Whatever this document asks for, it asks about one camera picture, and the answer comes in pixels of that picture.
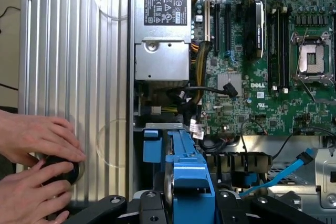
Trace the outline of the person's right hand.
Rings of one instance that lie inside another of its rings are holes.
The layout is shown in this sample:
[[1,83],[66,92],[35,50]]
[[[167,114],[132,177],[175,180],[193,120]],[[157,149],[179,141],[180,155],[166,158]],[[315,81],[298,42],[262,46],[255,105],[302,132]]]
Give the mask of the person's right hand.
[[71,184],[59,180],[44,182],[73,169],[70,162],[44,167],[40,160],[32,168],[1,180],[1,223],[62,223],[69,212]]

